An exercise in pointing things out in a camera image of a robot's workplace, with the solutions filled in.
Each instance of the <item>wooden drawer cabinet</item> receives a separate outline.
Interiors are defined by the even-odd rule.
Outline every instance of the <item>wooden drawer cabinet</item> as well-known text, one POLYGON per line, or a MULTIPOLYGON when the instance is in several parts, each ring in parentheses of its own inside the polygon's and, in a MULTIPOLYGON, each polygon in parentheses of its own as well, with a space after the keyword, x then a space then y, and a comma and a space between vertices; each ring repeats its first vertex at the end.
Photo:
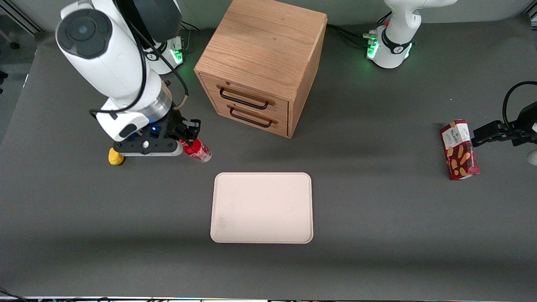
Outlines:
POLYGON ((194 68, 216 112, 291 138, 317 74, 325 14, 233 0, 194 68))

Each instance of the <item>yellow object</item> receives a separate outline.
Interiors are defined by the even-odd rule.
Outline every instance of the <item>yellow object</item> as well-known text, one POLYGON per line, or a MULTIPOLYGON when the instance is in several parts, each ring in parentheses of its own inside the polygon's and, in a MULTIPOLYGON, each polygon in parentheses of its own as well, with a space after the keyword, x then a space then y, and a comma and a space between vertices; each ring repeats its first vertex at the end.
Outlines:
POLYGON ((119 166, 123 163, 125 160, 125 157, 118 152, 114 150, 114 148, 110 148, 110 151, 108 152, 108 162, 113 166, 119 166))

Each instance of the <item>black metal handle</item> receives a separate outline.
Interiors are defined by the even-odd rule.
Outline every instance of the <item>black metal handle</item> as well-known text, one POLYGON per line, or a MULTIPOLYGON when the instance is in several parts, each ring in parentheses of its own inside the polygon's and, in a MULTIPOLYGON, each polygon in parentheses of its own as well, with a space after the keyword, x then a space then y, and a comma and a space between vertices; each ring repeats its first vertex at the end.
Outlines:
POLYGON ((231 101, 233 101, 235 103, 243 104, 243 105, 246 105, 246 106, 249 106, 249 107, 252 107, 252 108, 255 108, 255 109, 259 109, 259 110, 265 110, 265 109, 267 109, 267 107, 269 105, 269 103, 267 101, 265 101, 265 105, 259 106, 259 105, 255 105, 255 104, 250 104, 250 103, 245 102, 243 100, 240 100, 238 98, 227 96, 227 95, 224 94, 224 87, 220 88, 220 96, 225 98, 225 99, 231 100, 231 101))
POLYGON ((269 128, 270 125, 272 125, 272 121, 271 121, 271 120, 268 121, 268 124, 261 124, 261 123, 258 123, 258 122, 256 122, 256 121, 254 121, 254 120, 251 120, 251 119, 244 118, 244 117, 238 116, 238 115, 236 115, 236 114, 233 114, 233 110, 234 110, 234 109, 235 109, 235 108, 233 108, 233 107, 231 107, 231 108, 229 109, 229 114, 230 114, 232 117, 234 117, 234 118, 242 119, 243 121, 247 121, 247 122, 249 122, 249 123, 252 123, 252 124, 254 124, 254 125, 257 125, 257 126, 259 126, 259 127, 263 127, 263 128, 269 128))

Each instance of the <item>gray table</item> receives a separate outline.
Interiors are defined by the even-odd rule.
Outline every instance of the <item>gray table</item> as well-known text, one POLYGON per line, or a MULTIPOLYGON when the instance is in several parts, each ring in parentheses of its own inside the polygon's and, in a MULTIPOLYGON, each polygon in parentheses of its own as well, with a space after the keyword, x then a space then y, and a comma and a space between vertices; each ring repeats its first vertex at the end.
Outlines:
MULTIPOLYGON (((482 174, 452 182, 439 140, 454 119, 499 119, 507 90, 536 79, 527 17, 423 25, 395 70, 328 30, 292 140, 214 112, 192 71, 211 33, 192 34, 180 70, 207 164, 109 165, 111 141, 87 112, 105 98, 52 37, 40 43, 0 151, 0 284, 27 296, 535 300, 537 168, 525 159, 535 146, 480 147, 482 174), (223 171, 309 173, 312 242, 212 242, 223 171)), ((510 115, 535 93, 520 88, 510 115)))

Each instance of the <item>drawer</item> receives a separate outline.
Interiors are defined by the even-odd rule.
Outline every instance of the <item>drawer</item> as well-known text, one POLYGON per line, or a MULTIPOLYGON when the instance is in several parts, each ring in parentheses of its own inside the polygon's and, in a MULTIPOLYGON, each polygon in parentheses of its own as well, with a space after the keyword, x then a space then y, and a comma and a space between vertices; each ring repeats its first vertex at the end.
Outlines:
POLYGON ((231 102, 217 102, 216 111, 223 117, 227 117, 243 124, 287 137, 286 122, 283 123, 274 118, 264 116, 258 112, 239 107, 231 102))
POLYGON ((287 126, 288 102, 252 95, 252 93, 243 89, 230 87, 226 81, 217 80, 205 74, 201 74, 201 79, 215 108, 218 103, 229 104, 287 126))

